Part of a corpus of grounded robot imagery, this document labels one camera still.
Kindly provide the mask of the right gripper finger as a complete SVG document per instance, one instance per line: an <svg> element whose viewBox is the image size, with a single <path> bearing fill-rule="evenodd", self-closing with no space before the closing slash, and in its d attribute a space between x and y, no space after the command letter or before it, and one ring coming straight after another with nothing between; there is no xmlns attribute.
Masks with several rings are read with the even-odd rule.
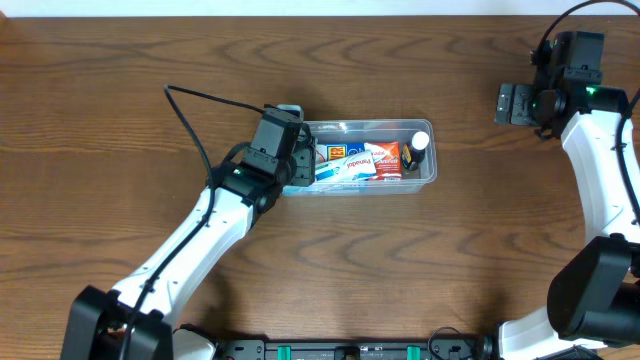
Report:
<svg viewBox="0 0 640 360"><path fill-rule="evenodd" d="M512 95L510 123L512 125L533 124L533 87L531 85L515 84Z"/></svg>
<svg viewBox="0 0 640 360"><path fill-rule="evenodd" d="M513 109L513 95L515 86L503 83L499 88L494 122L498 125L509 125Z"/></svg>

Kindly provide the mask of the blue Cool Fever box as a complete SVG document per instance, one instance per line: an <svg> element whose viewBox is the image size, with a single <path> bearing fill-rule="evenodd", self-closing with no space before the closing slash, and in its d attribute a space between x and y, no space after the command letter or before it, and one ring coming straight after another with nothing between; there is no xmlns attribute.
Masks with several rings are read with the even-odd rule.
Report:
<svg viewBox="0 0 640 360"><path fill-rule="evenodd" d="M363 143L317 144L315 160L323 163L351 156L365 150Z"/></svg>

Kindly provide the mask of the white Panadol box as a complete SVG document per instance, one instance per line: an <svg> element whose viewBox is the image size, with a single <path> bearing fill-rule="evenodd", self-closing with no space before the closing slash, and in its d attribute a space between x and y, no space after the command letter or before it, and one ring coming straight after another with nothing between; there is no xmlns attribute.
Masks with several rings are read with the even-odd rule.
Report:
<svg viewBox="0 0 640 360"><path fill-rule="evenodd" d="M372 178L376 174L370 151L319 163L315 167L316 182L350 182Z"/></svg>

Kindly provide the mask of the red Panadol box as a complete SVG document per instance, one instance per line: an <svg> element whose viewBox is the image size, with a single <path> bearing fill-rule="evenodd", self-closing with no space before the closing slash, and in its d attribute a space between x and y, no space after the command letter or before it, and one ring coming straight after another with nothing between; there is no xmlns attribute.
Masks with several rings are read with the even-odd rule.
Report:
<svg viewBox="0 0 640 360"><path fill-rule="evenodd" d="M374 160L376 174L372 180L400 180L402 178L400 151L397 142L364 144Z"/></svg>

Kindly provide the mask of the dark bottle white cap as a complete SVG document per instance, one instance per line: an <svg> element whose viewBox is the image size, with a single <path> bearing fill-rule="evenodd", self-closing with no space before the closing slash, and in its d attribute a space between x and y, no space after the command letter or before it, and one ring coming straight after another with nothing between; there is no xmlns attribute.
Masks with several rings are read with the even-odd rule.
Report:
<svg viewBox="0 0 640 360"><path fill-rule="evenodd" d="M401 163L408 171L414 171L426 156L426 149L430 143L430 136L424 131L416 132L401 151Z"/></svg>

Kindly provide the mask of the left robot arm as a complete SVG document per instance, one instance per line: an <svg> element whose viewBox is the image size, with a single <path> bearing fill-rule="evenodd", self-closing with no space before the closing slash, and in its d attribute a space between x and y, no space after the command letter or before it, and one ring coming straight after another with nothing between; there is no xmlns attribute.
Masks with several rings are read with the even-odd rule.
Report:
<svg viewBox="0 0 640 360"><path fill-rule="evenodd" d="M128 277L103 292L86 287L74 300L64 359L213 359L211 337L177 322L214 265L270 210L287 185L314 180L315 139L282 153L258 142L235 145L209 172L184 222Z"/></svg>

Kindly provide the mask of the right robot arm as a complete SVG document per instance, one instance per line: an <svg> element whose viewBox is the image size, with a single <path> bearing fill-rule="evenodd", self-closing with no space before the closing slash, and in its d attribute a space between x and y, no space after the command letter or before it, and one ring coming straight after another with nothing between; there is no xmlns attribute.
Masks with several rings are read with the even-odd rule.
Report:
<svg viewBox="0 0 640 360"><path fill-rule="evenodd" d="M604 36L561 32L532 53L530 84L501 85L494 121L558 139L575 173L585 247L554 277L545 305L503 323L499 359L585 358L639 341L639 168L624 90L602 85Z"/></svg>

